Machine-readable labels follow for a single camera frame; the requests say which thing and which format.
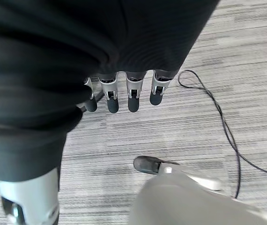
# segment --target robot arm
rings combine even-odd
[[[157,105],[218,0],[0,1],[0,196],[14,223],[57,224],[62,151],[96,110],[98,75],[118,110],[118,71],[127,72],[129,109],[155,70]]]
[[[156,174],[138,194],[129,225],[267,225],[267,213],[231,199],[217,179],[154,157],[137,157],[134,167]]]

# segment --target wire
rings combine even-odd
[[[181,78],[181,75],[184,73],[184,72],[190,72],[192,74],[194,74],[198,81],[200,82],[200,84],[202,85],[202,87],[192,87],[192,86],[186,86],[184,85],[182,82],[180,82],[180,78]],[[241,188],[241,179],[242,179],[242,169],[241,169],[241,161],[240,161],[240,157],[246,161],[248,164],[250,164],[251,166],[253,166],[254,168],[264,172],[264,173],[267,173],[267,170],[264,170],[262,168],[260,168],[259,166],[255,165],[254,163],[250,162],[245,156],[243,156],[239,150],[238,150],[238,147],[237,147],[237,143],[236,143],[236,140],[233,136],[233,133],[230,129],[230,127],[228,126],[228,123],[224,117],[224,114],[223,114],[223,111],[219,105],[219,103],[217,102],[216,98],[214,97],[213,93],[208,90],[205,85],[203,84],[202,80],[200,79],[200,77],[192,70],[184,70],[182,71],[179,75],[178,75],[178,83],[180,86],[184,87],[184,88],[189,88],[189,89],[199,89],[199,90],[204,90],[206,92],[207,95],[210,96],[210,98],[213,100],[219,114],[220,114],[220,117],[221,117],[221,120],[222,120],[222,125],[223,125],[223,129],[224,129],[224,133],[225,133],[225,136],[229,142],[229,144],[231,145],[231,147],[233,148],[233,150],[236,152],[236,156],[237,156],[237,173],[238,173],[238,180],[237,180],[237,190],[236,190],[236,194],[235,194],[235,198],[238,197],[238,194],[240,192],[240,188]]]

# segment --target black rubber tip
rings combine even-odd
[[[119,102],[118,99],[114,100],[113,97],[110,100],[107,100],[107,108],[111,113],[116,113],[119,110]]]
[[[153,175],[157,174],[160,164],[156,162],[157,160],[151,160],[149,158],[154,157],[138,156],[133,161],[134,168],[141,173],[148,173]]]
[[[150,93],[150,103],[152,105],[159,105],[162,102],[163,96],[160,95],[160,93],[156,93],[155,95],[151,92]]]
[[[97,109],[97,102],[95,99],[95,96],[92,99],[89,99],[88,101],[85,102],[85,107],[87,111],[89,112],[95,112]]]
[[[136,111],[138,111],[139,102],[140,102],[139,98],[136,98],[136,97],[128,98],[129,111],[131,111],[132,113],[135,113]]]

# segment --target black cloth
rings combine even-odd
[[[84,77],[177,70],[217,3],[0,0],[0,180],[60,165],[90,96]]]

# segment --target white robot part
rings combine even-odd
[[[59,216],[57,168],[21,182],[0,181],[0,196],[6,202],[7,217],[13,224],[53,225]]]

